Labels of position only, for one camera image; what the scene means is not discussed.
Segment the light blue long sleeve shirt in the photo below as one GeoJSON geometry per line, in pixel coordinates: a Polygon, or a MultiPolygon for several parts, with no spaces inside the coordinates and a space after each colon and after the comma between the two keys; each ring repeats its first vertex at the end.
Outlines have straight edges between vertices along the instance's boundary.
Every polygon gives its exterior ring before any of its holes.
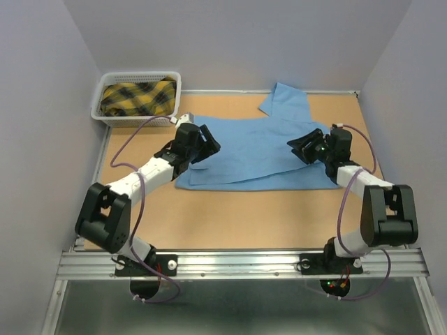
{"type": "Polygon", "coordinates": [[[322,163],[304,164],[288,142],[328,128],[312,119],[307,94],[276,83],[259,105],[264,117],[222,119],[195,116],[220,151],[193,165],[175,181],[190,191],[283,191],[336,189],[322,163]]]}

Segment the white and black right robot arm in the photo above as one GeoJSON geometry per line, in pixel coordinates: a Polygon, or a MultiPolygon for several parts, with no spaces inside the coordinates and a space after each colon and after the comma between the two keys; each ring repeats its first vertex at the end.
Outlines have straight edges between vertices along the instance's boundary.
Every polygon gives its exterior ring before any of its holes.
{"type": "Polygon", "coordinates": [[[334,124],[328,134],[317,128],[287,143],[304,164],[324,164],[328,178],[344,188],[337,234],[322,252],[300,254],[297,269],[304,275],[359,274],[362,256],[384,246],[413,244],[418,238],[412,188],[384,181],[375,171],[352,161],[354,131],[353,126],[334,124]],[[354,231],[342,234],[342,217],[351,193],[362,201],[360,223],[354,231]]]}

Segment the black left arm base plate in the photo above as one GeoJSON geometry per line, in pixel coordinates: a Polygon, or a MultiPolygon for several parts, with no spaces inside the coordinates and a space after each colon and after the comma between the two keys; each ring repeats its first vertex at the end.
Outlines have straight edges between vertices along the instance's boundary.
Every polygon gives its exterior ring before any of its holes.
{"type": "Polygon", "coordinates": [[[178,284],[173,280],[177,275],[178,255],[153,254],[147,259],[147,266],[123,255],[114,255],[115,276],[130,280],[129,289],[133,300],[144,304],[168,302],[179,295],[178,284]]]}

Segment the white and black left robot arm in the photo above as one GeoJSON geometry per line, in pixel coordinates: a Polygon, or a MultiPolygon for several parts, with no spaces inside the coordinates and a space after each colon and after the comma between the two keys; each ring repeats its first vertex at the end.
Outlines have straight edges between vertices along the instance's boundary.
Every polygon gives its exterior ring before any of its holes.
{"type": "Polygon", "coordinates": [[[178,122],[173,140],[142,167],[112,159],[111,167],[128,167],[132,173],[106,185],[96,182],[88,188],[75,224],[76,234],[110,254],[131,260],[132,268],[139,274],[158,275],[155,248],[137,238],[136,231],[130,228],[132,208],[140,204],[137,221],[141,221],[146,195],[174,181],[190,165],[213,156],[220,148],[206,125],[178,122]]]}

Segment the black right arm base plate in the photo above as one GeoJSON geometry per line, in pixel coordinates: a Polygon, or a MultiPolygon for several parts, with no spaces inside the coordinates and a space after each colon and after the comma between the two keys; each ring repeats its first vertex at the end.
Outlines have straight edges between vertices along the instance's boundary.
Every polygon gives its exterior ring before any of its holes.
{"type": "Polygon", "coordinates": [[[299,254],[297,270],[304,276],[320,276],[324,293],[343,298],[351,288],[351,275],[363,273],[358,258],[326,256],[324,253],[299,254]]]}

